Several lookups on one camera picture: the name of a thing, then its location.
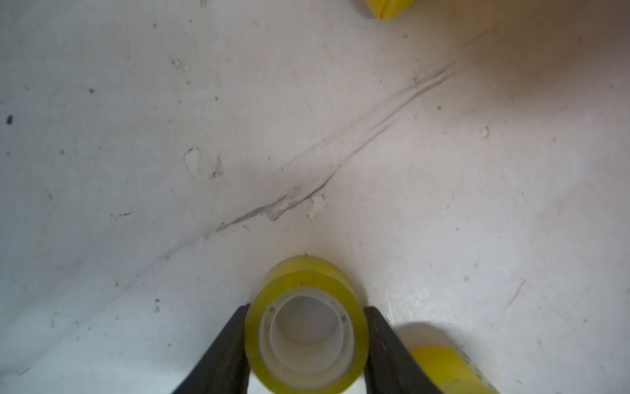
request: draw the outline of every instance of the yellow object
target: yellow object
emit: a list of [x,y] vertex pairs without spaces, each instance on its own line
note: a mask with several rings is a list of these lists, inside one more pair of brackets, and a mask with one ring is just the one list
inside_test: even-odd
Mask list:
[[414,0],[365,0],[378,19],[391,19],[407,8]]
[[[336,319],[331,333],[316,343],[291,339],[280,321],[283,308],[304,299]],[[313,256],[288,258],[272,268],[245,319],[249,365],[276,394],[339,394],[363,371],[368,348],[367,320],[352,283],[337,266]]]
[[426,346],[413,349],[411,355],[444,394],[498,394],[465,354]]

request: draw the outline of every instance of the scuff mark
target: scuff mark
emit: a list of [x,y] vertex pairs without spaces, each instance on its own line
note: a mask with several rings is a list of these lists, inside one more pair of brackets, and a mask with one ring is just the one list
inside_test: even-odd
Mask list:
[[28,367],[28,368],[26,368],[24,371],[22,371],[22,372],[18,373],[18,376],[22,376],[22,375],[24,375],[25,373],[29,372],[29,371],[31,370],[31,368],[32,368],[32,367]]
[[518,295],[520,294],[520,290],[523,288],[523,286],[525,285],[525,282],[527,282],[525,279],[523,279],[523,281],[520,283],[520,285],[518,286],[518,289],[516,290],[516,293],[514,293],[514,295],[512,296],[512,298],[510,298],[510,300],[508,301],[507,305],[505,305],[505,309],[509,308],[510,305],[512,305],[514,303],[514,301],[516,300],[516,298],[518,297]]
[[240,222],[245,221],[247,219],[251,219],[252,217],[255,217],[255,216],[258,216],[258,215],[262,215],[262,214],[268,214],[273,208],[275,208],[276,205],[281,203],[286,198],[287,198],[287,196],[283,195],[281,198],[277,199],[276,201],[274,201],[274,202],[272,202],[270,204],[263,205],[263,206],[260,206],[258,208],[252,209],[251,211],[247,212],[245,215],[237,217],[236,219],[234,219],[230,223],[221,223],[219,225],[219,227],[217,227],[217,229],[214,230],[214,232],[218,233],[220,231],[225,230],[229,226],[234,226],[235,224],[239,224]]
[[[446,72],[446,70],[448,69],[448,67],[444,67],[443,69],[441,69],[439,72],[436,72],[435,75],[439,76],[441,74],[443,74],[444,72]],[[407,107],[413,100],[417,99],[418,97],[420,97],[421,95],[424,95],[426,92],[430,91],[431,89],[434,89],[438,86],[440,86],[442,83],[446,82],[447,79],[449,79],[451,77],[452,74],[446,75],[440,79],[438,79],[436,82],[425,86],[424,88],[418,90],[416,93],[414,93],[411,97],[409,97],[407,100],[403,101],[402,103],[400,103],[392,112],[390,112],[389,114],[387,114],[380,122],[378,122],[373,128],[371,128],[369,131],[372,131],[374,129],[376,129],[378,126],[382,125],[383,123],[387,122],[392,116],[396,115],[398,112],[400,112],[404,107]]]
[[317,215],[318,212],[324,209],[328,204],[326,203],[324,195],[314,195],[313,197],[311,197],[311,201],[313,203],[313,206],[311,207],[311,211],[309,212],[307,217],[310,220],[313,220],[315,219],[315,215]]
[[199,157],[201,156],[199,148],[190,148],[184,154],[184,163],[186,168],[193,179],[196,179],[199,175]]
[[221,163],[221,156],[217,155],[217,166],[214,168],[212,178],[220,177],[223,174],[223,163]]

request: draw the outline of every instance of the white floor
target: white floor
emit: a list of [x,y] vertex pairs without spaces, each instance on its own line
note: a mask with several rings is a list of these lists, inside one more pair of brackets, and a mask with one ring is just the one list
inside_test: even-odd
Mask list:
[[627,1],[0,15],[1,392],[170,393],[305,252],[503,394],[628,392]]

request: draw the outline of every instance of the yellow tape roll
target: yellow tape roll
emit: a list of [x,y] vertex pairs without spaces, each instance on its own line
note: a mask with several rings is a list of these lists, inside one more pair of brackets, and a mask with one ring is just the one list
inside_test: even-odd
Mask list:
[[276,394],[341,393],[363,371],[368,347],[367,320],[352,283],[313,256],[272,268],[245,319],[249,365]]

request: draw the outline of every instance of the debris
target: debris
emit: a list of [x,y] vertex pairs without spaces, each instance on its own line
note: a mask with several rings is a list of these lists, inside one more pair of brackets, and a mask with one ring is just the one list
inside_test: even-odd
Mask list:
[[186,163],[188,172],[193,179],[195,179],[197,175],[199,175],[199,156],[199,148],[190,148],[184,154],[184,163]]
[[313,220],[315,218],[315,215],[317,215],[319,211],[324,209],[326,205],[328,205],[328,203],[326,202],[326,199],[324,199],[324,195],[314,195],[313,197],[311,197],[311,201],[313,203],[313,207],[308,214],[308,218],[310,220]]

